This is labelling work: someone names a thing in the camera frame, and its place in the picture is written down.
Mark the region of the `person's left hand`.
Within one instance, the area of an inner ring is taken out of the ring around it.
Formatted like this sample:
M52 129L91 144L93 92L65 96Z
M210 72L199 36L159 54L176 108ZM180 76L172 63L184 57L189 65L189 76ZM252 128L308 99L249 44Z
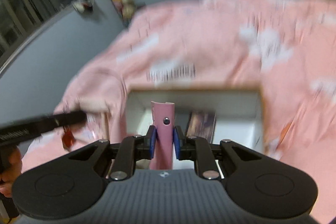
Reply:
M18 147L9 156L10 166L1 173L1 193L7 197L12 197L12 187L15 180L22 172L22 157Z

